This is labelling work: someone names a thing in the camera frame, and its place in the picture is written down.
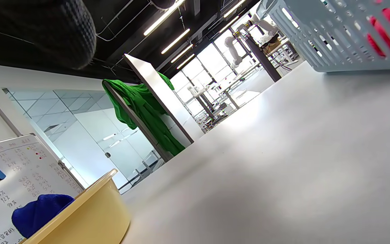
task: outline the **yellow plastic basin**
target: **yellow plastic basin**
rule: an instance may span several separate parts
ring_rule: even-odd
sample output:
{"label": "yellow plastic basin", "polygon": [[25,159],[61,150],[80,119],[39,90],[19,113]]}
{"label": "yellow plastic basin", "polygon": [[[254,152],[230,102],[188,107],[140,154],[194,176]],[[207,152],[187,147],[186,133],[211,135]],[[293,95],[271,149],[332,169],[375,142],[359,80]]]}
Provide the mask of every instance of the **yellow plastic basin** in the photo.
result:
{"label": "yellow plastic basin", "polygon": [[66,209],[23,244],[119,244],[128,227],[129,214],[121,200],[111,170],[75,198]]}

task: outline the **black pole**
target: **black pole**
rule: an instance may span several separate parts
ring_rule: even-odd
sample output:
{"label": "black pole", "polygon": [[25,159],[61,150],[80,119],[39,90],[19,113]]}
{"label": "black pole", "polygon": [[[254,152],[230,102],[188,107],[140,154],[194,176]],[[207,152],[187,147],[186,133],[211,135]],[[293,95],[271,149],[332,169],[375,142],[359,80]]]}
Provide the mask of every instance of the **black pole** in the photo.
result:
{"label": "black pole", "polygon": [[267,59],[266,55],[260,50],[260,47],[257,45],[257,43],[251,36],[246,36],[246,44],[248,44],[252,53],[255,55],[255,57],[257,57],[263,68],[272,77],[274,82],[280,80],[282,78],[281,75],[278,73],[272,63]]}

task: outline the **whiteboard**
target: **whiteboard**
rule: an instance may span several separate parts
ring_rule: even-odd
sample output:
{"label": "whiteboard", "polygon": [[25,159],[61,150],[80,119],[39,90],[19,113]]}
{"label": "whiteboard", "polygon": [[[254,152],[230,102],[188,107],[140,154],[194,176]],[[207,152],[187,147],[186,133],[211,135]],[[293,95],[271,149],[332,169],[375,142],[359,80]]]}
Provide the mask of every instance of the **whiteboard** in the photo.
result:
{"label": "whiteboard", "polygon": [[18,244],[23,237],[11,222],[13,211],[41,194],[72,197],[82,188],[33,135],[0,142],[0,244]]}

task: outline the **white partition board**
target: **white partition board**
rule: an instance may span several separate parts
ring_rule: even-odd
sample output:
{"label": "white partition board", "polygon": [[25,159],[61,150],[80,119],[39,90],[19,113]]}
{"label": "white partition board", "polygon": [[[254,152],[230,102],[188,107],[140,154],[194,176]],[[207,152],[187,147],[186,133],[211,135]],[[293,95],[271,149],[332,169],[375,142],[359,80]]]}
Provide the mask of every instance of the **white partition board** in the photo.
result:
{"label": "white partition board", "polygon": [[0,244],[17,244],[23,237],[13,226],[11,215],[41,194],[72,197],[82,188],[65,172],[51,153],[33,135],[0,142]]}
{"label": "white partition board", "polygon": [[180,100],[178,100],[177,96],[171,89],[169,89],[164,80],[162,80],[153,66],[149,62],[139,60],[128,54],[125,54],[125,57],[133,71],[135,71],[151,93],[153,93],[153,96],[156,97],[169,116],[175,120],[175,123],[181,129],[183,134],[188,137],[188,140],[196,141],[203,136],[204,133],[199,126],[198,128],[193,126],[186,128],[184,126],[188,119],[193,120],[194,123],[196,122],[190,116],[186,108],[184,108],[183,104],[181,104]]}

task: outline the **white plastic basket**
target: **white plastic basket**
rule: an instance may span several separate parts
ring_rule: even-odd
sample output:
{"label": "white plastic basket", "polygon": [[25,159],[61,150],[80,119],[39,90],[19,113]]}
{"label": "white plastic basket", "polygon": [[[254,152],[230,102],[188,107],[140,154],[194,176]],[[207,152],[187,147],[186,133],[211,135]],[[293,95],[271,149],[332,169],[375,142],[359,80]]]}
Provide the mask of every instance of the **white plastic basket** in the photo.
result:
{"label": "white plastic basket", "polygon": [[386,8],[390,0],[263,0],[257,14],[269,15],[316,71],[335,72],[390,69],[390,48],[369,21],[375,17],[390,37]]}

